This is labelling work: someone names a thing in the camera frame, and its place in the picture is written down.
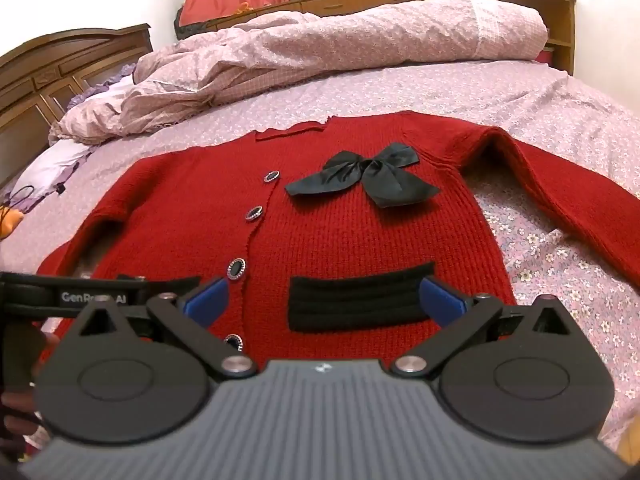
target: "bed sheet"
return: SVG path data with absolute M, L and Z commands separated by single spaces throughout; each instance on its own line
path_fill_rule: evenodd
M 66 192 L 47 197 L 2 243 L 0 269 L 35 272 L 144 156 L 332 115 L 400 110 L 501 126 L 640 196 L 640 121 L 566 73 L 527 61 L 405 65 L 316 78 L 213 108 L 151 136 L 107 143 L 69 179 Z M 601 439 L 615 447 L 640 396 L 640 296 L 593 251 L 541 215 L 507 172 L 484 163 L 467 178 L 502 249 L 518 302 L 530 303 L 543 293 L 559 296 L 609 367 L 616 397 Z M 83 265 L 91 267 L 94 260 L 95 255 Z

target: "black rhinestone button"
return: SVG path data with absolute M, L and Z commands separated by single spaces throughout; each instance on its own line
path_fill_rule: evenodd
M 225 343 L 231 345 L 233 348 L 235 348 L 239 352 L 241 352 L 242 348 L 244 347 L 242 338 L 238 334 L 229 334 L 228 336 L 225 337 L 224 341 Z
M 244 274 L 245 269 L 246 261 L 244 261 L 242 258 L 236 258 L 226 268 L 226 276 L 230 280 L 239 280 L 240 277 Z
M 247 220 L 248 222 L 252 222 L 262 214 L 262 211 L 263 211 L 262 206 L 257 205 L 256 207 L 249 209 L 249 212 L 246 214 L 244 219 Z
M 264 181 L 265 182 L 273 182 L 274 180 L 276 180 L 278 177 L 280 176 L 280 172 L 279 171 L 270 171 L 269 173 L 267 173 L 264 176 Z

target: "sweater sleeve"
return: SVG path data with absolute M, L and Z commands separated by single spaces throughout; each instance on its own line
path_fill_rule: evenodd
M 492 142 L 536 205 L 640 285 L 640 200 L 587 170 L 492 128 Z
M 501 128 L 414 113 L 408 120 L 421 151 L 458 169 L 487 149 L 497 152 L 559 228 L 640 285 L 640 200 L 631 193 L 605 176 L 515 140 Z
M 73 238 L 44 259 L 38 274 L 65 276 L 73 273 L 82 254 L 97 240 L 104 227 L 124 224 L 153 191 L 165 171 L 179 164 L 181 153 L 166 153 L 137 161 L 104 194 Z

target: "gray gripper housing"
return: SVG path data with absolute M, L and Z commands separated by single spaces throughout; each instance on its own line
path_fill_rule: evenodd
M 377 361 L 273 361 L 220 385 L 177 431 L 129 447 L 62 438 L 20 466 L 30 480 L 613 480 L 596 439 L 497 442 L 456 422 L 420 380 Z

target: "black knit pocket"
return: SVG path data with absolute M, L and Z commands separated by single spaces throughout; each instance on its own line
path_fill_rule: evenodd
M 317 280 L 294 276 L 289 285 L 289 329 L 337 332 L 414 323 L 429 319 L 420 307 L 420 282 L 433 262 L 386 274 Z

